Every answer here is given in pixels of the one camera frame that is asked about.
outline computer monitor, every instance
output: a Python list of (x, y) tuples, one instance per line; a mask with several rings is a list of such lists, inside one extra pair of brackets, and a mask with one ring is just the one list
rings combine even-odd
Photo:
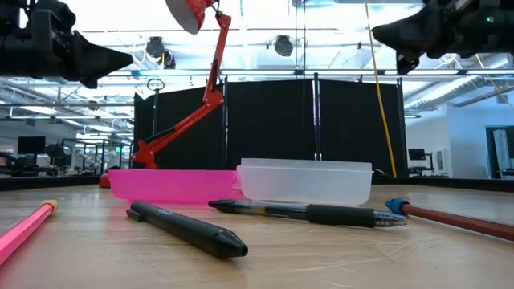
[(411, 161), (426, 161), (425, 149), (409, 149)]
[(45, 153), (45, 136), (21, 136), (18, 138), (18, 155)]

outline red pencil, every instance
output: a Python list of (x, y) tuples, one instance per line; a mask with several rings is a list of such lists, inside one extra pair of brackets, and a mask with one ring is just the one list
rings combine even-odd
[(509, 224), (423, 209), (418, 206), (412, 206), (408, 201), (403, 199), (392, 199), (387, 201), (385, 205), (396, 214), (418, 216), (443, 224), (514, 241), (514, 226)]

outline lamp arm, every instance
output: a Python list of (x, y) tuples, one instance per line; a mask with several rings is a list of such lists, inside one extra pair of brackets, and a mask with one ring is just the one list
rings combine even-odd
[(216, 45), (216, 52), (214, 53), (214, 59), (210, 68), (209, 79), (207, 80), (206, 90), (203, 95), (203, 105), (187, 116), (184, 120), (175, 124), (172, 128), (159, 132), (146, 140), (139, 140), (137, 142), (139, 150), (134, 153), (133, 160), (135, 162), (145, 164), (147, 169), (157, 168), (157, 165), (155, 164), (156, 153), (165, 148), (171, 141), (179, 137), (188, 128), (199, 122), (204, 116), (215, 110), (224, 101), (223, 94), (215, 89), (215, 85), (218, 80), (223, 51), (225, 50), (226, 45), (226, 37), (228, 35), (232, 18), (221, 12), (217, 12), (216, 20), (218, 21), (220, 32), (218, 44)]

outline white wall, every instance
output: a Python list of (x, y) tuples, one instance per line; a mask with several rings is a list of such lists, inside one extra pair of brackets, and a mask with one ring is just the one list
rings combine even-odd
[(485, 129), (514, 125), (514, 108), (496, 103), (496, 98), (448, 108), (448, 124), (454, 177), (489, 178)]
[[(514, 125), (514, 108), (496, 103), (496, 98), (463, 108), (443, 105), (421, 115), (406, 120), (407, 148), (433, 153), (435, 167), (435, 151), (447, 149), (447, 172), (455, 178), (489, 178), (486, 127)], [(419, 163), (409, 161), (409, 166)]]
[[(423, 173), (424, 175), (430, 176), (436, 174), (452, 177), (450, 133), (446, 105), (443, 105), (434, 112), (424, 112), (421, 119), (407, 119), (406, 140), (408, 149), (425, 149), (426, 153), (433, 154), (434, 167), (436, 170), (433, 173), (426, 171)], [(443, 171), (438, 171), (436, 151), (442, 149), (446, 149), (447, 151), (445, 156), (446, 160), (443, 162), (446, 168), (443, 168)], [(430, 161), (429, 158), (427, 158), (425, 162), (409, 160), (408, 166), (430, 167)]]

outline desk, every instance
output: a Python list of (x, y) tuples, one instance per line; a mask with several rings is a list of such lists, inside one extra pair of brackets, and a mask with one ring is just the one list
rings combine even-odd
[[(514, 193), (374, 186), (367, 205), (385, 208), (391, 197), (514, 223)], [(418, 218), (404, 227), (369, 230), (175, 207), (233, 230), (249, 246), (247, 257), (220, 261), (150, 224), (127, 219), (128, 203), (96, 186), (2, 192), (0, 233), (48, 198), (59, 200), (59, 212), (6, 261), (0, 288), (512, 289), (514, 284), (514, 243)]]

